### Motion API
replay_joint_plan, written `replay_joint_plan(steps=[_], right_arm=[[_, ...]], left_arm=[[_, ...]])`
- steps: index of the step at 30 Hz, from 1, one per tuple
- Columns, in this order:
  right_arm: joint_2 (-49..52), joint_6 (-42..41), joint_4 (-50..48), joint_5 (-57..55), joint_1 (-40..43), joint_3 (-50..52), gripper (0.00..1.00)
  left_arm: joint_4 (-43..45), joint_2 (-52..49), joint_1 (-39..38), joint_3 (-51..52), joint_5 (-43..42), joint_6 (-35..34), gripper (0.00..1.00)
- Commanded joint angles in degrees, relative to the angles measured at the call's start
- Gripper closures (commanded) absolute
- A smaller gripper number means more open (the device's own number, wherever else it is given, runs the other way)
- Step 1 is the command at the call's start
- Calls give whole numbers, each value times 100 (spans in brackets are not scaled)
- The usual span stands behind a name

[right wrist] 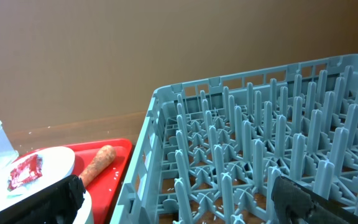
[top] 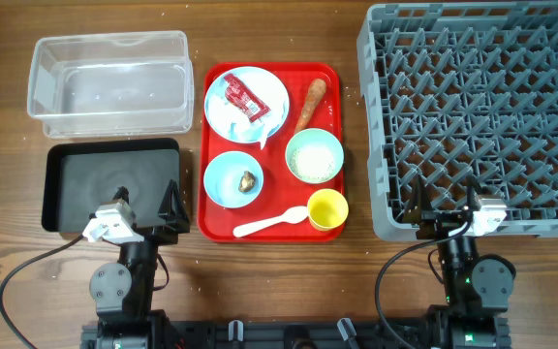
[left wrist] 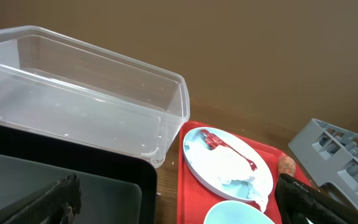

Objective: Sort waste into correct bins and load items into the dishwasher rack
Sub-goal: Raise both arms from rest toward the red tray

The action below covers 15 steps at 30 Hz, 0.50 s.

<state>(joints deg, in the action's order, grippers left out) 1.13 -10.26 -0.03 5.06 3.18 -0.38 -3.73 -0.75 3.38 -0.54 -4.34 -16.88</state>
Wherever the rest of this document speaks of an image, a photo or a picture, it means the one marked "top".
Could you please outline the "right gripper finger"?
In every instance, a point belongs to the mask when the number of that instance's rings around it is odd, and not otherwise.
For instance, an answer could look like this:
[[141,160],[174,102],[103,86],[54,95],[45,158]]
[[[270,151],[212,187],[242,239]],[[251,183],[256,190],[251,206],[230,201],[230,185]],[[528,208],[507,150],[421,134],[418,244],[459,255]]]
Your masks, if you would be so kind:
[[413,178],[412,194],[403,212],[402,222],[421,224],[433,219],[431,200],[425,188],[424,181],[417,175]]
[[483,188],[471,174],[466,177],[466,183],[466,206],[468,209],[479,209],[479,195],[483,193]]

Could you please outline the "light blue bowl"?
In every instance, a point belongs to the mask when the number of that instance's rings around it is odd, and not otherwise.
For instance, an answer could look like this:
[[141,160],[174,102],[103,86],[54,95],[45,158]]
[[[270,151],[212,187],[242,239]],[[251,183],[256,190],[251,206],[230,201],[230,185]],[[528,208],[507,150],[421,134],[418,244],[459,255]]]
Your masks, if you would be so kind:
[[[253,190],[241,193],[238,185],[245,171],[257,179]],[[212,202],[224,208],[251,204],[264,186],[264,171],[259,162],[242,151],[227,151],[210,161],[203,174],[203,188]]]

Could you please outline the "brown mushroom piece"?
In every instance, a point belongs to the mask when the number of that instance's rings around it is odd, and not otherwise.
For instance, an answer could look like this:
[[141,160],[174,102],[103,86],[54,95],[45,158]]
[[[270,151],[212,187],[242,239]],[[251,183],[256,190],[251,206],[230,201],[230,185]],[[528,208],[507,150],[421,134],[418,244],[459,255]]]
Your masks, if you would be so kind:
[[251,172],[245,171],[239,181],[238,190],[241,193],[248,193],[254,189],[256,182],[256,177]]

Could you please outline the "yellow cup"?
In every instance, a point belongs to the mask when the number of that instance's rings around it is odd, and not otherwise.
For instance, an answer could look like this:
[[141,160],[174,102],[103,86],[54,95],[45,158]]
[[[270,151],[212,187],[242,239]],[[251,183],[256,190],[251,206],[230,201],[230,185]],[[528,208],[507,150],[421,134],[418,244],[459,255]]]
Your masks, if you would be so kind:
[[307,202],[310,224],[318,231],[330,231],[343,225],[349,214],[346,198],[334,189],[314,192]]

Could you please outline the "white napkin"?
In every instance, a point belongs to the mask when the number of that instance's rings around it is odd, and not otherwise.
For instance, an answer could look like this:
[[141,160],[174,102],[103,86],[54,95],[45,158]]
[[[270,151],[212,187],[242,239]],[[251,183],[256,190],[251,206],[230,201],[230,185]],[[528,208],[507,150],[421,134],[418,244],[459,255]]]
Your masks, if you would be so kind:
[[216,133],[235,143],[257,143],[264,148],[286,111],[287,90],[278,79],[240,77],[240,79],[269,107],[270,112],[250,122],[246,115],[225,97],[224,79],[213,82],[206,93],[206,118]]

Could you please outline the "white rice pile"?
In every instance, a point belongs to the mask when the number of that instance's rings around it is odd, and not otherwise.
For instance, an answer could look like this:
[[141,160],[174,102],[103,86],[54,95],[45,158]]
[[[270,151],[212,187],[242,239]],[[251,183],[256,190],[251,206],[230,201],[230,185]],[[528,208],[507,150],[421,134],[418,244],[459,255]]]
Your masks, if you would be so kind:
[[331,179],[335,160],[329,148],[323,145],[306,145],[293,152],[289,167],[299,179],[310,183],[321,183]]

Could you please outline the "green bowl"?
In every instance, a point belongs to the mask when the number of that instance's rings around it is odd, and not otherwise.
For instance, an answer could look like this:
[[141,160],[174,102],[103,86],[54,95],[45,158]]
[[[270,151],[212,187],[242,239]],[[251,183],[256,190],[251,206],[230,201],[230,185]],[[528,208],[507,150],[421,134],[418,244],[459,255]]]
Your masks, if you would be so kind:
[[[292,170],[289,167],[289,160],[293,152],[299,147],[306,146],[306,145],[314,145],[314,144],[323,145],[332,151],[335,160],[335,169],[334,169],[334,174],[331,176],[331,179],[335,178],[342,170],[344,164],[343,146],[341,142],[332,133],[319,128],[305,129],[295,134],[289,140],[285,150],[285,161],[289,171],[295,176],[295,174],[292,172]],[[322,184],[330,181],[329,179],[321,183],[310,183],[310,182],[303,181],[298,177],[296,178],[308,184]]]

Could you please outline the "white plastic spoon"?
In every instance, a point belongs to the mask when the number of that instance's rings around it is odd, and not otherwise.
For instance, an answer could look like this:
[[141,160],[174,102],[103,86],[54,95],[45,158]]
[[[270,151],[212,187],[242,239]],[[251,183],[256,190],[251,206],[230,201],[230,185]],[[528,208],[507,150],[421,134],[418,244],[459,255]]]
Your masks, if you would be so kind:
[[293,206],[288,208],[279,216],[237,226],[232,230],[232,234],[235,238],[244,238],[280,223],[297,224],[305,220],[307,217],[308,208],[306,206]]

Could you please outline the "light blue plate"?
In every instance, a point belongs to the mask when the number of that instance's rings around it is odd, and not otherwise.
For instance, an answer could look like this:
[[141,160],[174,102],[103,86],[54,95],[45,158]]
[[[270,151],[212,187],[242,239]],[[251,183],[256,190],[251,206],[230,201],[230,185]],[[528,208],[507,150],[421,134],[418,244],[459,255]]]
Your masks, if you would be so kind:
[[284,83],[252,66],[222,73],[204,99],[205,118],[219,136],[234,143],[257,143],[260,149],[282,127],[289,111]]

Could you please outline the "red snack wrapper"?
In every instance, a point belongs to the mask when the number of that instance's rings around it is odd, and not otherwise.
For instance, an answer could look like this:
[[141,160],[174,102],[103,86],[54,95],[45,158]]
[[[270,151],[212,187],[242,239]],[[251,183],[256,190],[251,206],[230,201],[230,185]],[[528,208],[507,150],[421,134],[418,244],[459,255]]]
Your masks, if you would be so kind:
[[226,99],[245,114],[250,122],[257,121],[270,112],[270,107],[240,78],[234,74],[226,74],[224,81],[227,83]]

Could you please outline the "orange carrot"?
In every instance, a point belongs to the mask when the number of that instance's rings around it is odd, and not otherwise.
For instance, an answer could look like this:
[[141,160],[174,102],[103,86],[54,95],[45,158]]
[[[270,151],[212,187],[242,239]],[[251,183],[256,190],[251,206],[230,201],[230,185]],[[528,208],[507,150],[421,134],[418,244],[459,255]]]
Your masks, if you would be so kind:
[[326,82],[323,79],[314,79],[309,85],[306,97],[304,99],[303,107],[300,112],[300,117],[294,128],[294,133],[297,134],[304,130],[313,117],[316,107],[320,104],[324,95],[326,94]]

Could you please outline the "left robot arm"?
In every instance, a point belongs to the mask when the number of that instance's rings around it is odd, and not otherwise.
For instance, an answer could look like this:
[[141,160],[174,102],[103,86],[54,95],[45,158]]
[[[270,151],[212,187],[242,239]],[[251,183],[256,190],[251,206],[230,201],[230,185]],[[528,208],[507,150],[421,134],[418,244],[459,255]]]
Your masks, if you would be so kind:
[[113,199],[90,215],[82,235],[90,242],[105,241],[119,247],[115,263],[100,266],[92,275],[89,291],[96,303],[98,325],[82,331],[84,349],[184,348],[184,337],[163,310],[153,310],[156,269],[165,264],[159,247],[173,245],[190,231],[190,220],[170,180],[159,204],[160,222],[139,227],[129,205],[129,192],[118,188]]

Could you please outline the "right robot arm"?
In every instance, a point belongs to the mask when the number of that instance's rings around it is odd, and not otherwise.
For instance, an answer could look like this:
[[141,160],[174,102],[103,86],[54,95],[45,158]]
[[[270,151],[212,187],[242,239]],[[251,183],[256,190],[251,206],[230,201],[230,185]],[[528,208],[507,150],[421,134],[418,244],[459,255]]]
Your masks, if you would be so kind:
[[436,243],[447,303],[428,308],[419,326],[422,348],[503,349],[512,346],[508,310],[516,277],[505,258],[481,255],[477,238],[497,230],[507,205],[473,177],[467,179],[466,203],[455,211],[433,207],[421,177],[413,180],[402,221],[418,225],[417,238]]

